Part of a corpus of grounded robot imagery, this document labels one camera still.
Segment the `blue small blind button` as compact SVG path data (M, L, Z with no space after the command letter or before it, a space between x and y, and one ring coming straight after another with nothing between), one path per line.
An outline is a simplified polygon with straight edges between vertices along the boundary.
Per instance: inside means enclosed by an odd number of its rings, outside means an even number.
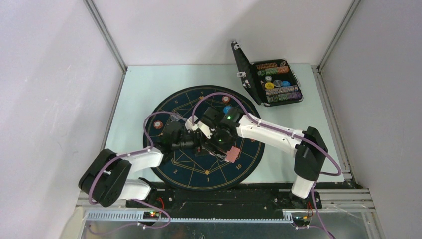
M231 106L225 106L224 108L223 108L223 112L226 114L226 113L228 113L228 111L231 109Z

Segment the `clear dealer button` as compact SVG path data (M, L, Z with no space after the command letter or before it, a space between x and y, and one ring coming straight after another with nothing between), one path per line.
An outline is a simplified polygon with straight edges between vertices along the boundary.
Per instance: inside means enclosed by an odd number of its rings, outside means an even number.
M180 121L180 120L183 120L183 117L180 114L173 113L170 116L170 119L171 119L171 121Z

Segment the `red poker chip stack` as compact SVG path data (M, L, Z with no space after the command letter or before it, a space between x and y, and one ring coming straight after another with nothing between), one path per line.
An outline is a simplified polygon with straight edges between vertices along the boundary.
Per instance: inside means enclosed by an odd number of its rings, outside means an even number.
M229 102L230 102L230 100L231 100L231 97L229 97L229 96L223 96L223 97L221 98L221 100L222 100L222 102L223 102L223 103L229 103Z

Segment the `pink playing card deck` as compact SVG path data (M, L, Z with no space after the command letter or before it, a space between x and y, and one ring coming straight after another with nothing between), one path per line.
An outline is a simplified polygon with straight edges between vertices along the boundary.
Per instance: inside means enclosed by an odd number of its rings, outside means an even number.
M240 152L241 150L239 148L232 146L231 149L226 153L224 160L226 162L234 163L237 160Z

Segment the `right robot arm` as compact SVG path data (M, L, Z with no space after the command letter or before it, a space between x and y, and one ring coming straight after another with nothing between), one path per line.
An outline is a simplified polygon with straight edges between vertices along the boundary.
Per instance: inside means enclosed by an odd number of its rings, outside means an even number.
M289 200L295 208L304 207L309 194L322 174L322 166L329 157L328 149L320 132L308 127L301 131L282 127L260 119L244 109L231 108L227 113L209 107L202 117L189 119L209 143L214 143L210 153L220 150L224 160L232 161L238 156L232 149L238 138L252 139L275 147L294 158L295 181Z

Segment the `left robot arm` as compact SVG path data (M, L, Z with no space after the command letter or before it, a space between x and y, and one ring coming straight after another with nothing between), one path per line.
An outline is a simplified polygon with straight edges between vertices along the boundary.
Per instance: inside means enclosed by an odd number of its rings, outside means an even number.
M170 122L152 145L131 153L117 155L102 150L79 180L78 187L88 194L90 203L109 207L118 200L138 199L145 207L157 202L157 193L145 179L131 179L134 173L155 168L169 161L175 151L200 150L212 130L202 122Z

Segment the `round dark poker mat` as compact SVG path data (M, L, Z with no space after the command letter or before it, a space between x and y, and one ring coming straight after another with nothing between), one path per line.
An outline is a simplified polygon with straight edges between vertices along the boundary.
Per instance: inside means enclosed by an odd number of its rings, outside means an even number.
M155 142L164 127L171 122L170 112L188 118L202 97L215 92L230 94L230 102L223 103L222 95L207 98L196 109L196 116L201 116L208 107L223 111L225 106L236 108L244 106L249 113L259 116L254 104L236 91L212 85L189 87L171 94L158 104L154 109L158 114L151 116L146 125L148 136ZM153 123L157 120L164 124L162 129L153 127ZM245 138L238 138L235 146L241 152L234 163L219 160L210 154L195 156L191 150L178 150L173 153L169 161L152 168L152 171L165 183L184 190L213 191L230 188L242 182L256 169L265 148L263 143L251 142Z

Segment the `yellow button in case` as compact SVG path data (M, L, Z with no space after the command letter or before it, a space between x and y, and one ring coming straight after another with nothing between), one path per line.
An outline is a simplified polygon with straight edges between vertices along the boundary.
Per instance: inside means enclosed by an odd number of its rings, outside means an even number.
M267 90L275 88L275 85L272 82L266 82L264 86Z

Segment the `black poker chip case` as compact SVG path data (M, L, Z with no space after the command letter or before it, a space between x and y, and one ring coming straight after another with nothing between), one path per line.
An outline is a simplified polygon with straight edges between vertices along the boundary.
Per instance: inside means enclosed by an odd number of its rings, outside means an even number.
M300 82L286 59L250 62L239 43L231 42L231 48L236 76L257 104L274 107L303 100Z

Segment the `blue button in case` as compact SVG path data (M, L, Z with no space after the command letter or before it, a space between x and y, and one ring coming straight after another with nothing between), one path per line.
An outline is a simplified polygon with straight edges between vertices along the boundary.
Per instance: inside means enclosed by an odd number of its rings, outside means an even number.
M282 87L288 87L291 86L291 83L289 81L282 81Z

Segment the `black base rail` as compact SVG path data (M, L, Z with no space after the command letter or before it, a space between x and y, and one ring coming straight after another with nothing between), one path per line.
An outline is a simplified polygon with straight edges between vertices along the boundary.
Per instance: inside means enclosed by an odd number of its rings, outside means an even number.
M159 187L146 202L179 219L282 219L288 210L312 215L321 209L318 192L306 198L294 195L286 184L257 184L231 189L197 192Z

